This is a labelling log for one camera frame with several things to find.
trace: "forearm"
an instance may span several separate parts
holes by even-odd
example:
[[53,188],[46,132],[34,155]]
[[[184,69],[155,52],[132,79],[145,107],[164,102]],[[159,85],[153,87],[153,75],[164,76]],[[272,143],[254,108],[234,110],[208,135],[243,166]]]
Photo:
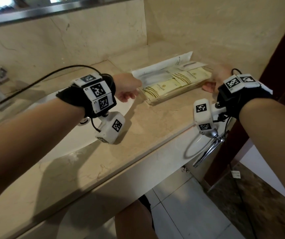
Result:
[[285,106],[253,99],[240,112],[240,122],[260,154],[285,187]]
[[1,124],[0,176],[9,174],[12,181],[19,177],[58,144],[83,117],[83,108],[56,98]]

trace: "wooden door frame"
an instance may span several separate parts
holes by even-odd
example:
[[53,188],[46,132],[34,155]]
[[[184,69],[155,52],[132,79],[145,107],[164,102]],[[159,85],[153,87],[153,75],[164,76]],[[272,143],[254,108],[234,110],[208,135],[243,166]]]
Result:
[[[266,66],[260,81],[273,90],[274,99],[285,105],[285,34]],[[204,181],[212,187],[228,169],[228,164],[248,140],[248,135],[239,121],[233,125],[225,144],[214,158],[204,176]]]

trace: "backsplash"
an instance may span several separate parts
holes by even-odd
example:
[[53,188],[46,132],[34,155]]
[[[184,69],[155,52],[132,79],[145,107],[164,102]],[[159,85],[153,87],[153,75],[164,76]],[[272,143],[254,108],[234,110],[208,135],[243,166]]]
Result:
[[2,89],[4,93],[13,92],[64,66],[99,63],[146,44],[143,0],[3,26],[0,66],[8,71],[10,82]]

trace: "white tile floor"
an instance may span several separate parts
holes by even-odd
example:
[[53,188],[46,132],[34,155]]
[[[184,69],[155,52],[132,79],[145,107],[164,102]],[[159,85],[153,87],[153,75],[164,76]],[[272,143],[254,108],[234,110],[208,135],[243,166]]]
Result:
[[[244,239],[203,192],[198,181],[181,169],[146,196],[159,239]],[[87,238],[116,239],[113,219]]]

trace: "black wrist strap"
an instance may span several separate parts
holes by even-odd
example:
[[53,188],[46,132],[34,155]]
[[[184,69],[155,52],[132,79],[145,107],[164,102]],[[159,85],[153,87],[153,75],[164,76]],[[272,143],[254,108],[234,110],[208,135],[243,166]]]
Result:
[[112,96],[113,96],[113,104],[105,108],[104,110],[101,110],[99,113],[93,112],[92,102],[89,100],[89,98],[86,96],[83,88],[71,85],[70,87],[64,89],[61,92],[58,92],[56,94],[57,98],[63,100],[64,102],[74,105],[74,106],[80,106],[85,108],[85,116],[84,117],[90,117],[90,118],[96,118],[103,114],[105,114],[109,109],[116,106],[116,99],[115,99],[115,92],[116,92],[116,86],[113,81],[113,77],[109,74],[101,74],[103,80],[106,82],[108,87],[111,90]]
[[261,86],[255,88],[242,88],[241,90],[231,93],[225,84],[219,88],[216,108],[226,107],[226,115],[239,120],[241,109],[246,103],[255,98],[272,98],[270,92],[263,89]]

